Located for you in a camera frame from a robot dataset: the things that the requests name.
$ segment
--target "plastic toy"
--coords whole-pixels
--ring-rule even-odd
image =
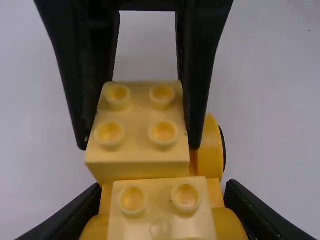
[[[239,182],[206,115],[233,0],[34,0],[98,183],[20,240],[314,239]],[[112,82],[119,11],[176,12],[175,82]]]

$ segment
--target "toy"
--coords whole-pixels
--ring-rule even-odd
[[[226,146],[206,109],[233,0],[34,1],[55,50],[77,145],[87,150],[86,164],[101,186],[20,240],[314,239],[239,182],[230,180],[221,192]],[[176,13],[181,83],[112,82],[119,11],[127,10]],[[146,127],[130,122],[137,114]]]
[[[113,139],[103,141],[100,135]],[[181,83],[107,82],[85,163],[101,185],[185,177],[190,155]]]

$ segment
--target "toy wheel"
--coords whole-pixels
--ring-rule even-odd
[[[226,142],[224,137],[224,132],[222,131],[221,127],[219,126],[221,141],[222,141],[222,148],[223,148],[223,172],[226,170],[226,163],[227,163],[227,151],[226,151]]]

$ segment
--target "yellow duplo brick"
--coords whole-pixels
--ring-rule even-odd
[[[203,176],[116,181],[108,240],[216,240]]]
[[[107,82],[85,163],[100,185],[186,177],[190,155],[181,82]]]

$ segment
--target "white surface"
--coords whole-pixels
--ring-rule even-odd
[[[130,13],[116,79],[176,79],[172,13]],[[0,238],[14,239],[95,180],[77,149],[55,54],[32,1],[0,3]],[[320,238],[320,2],[236,0],[217,51],[208,112],[237,179]]]

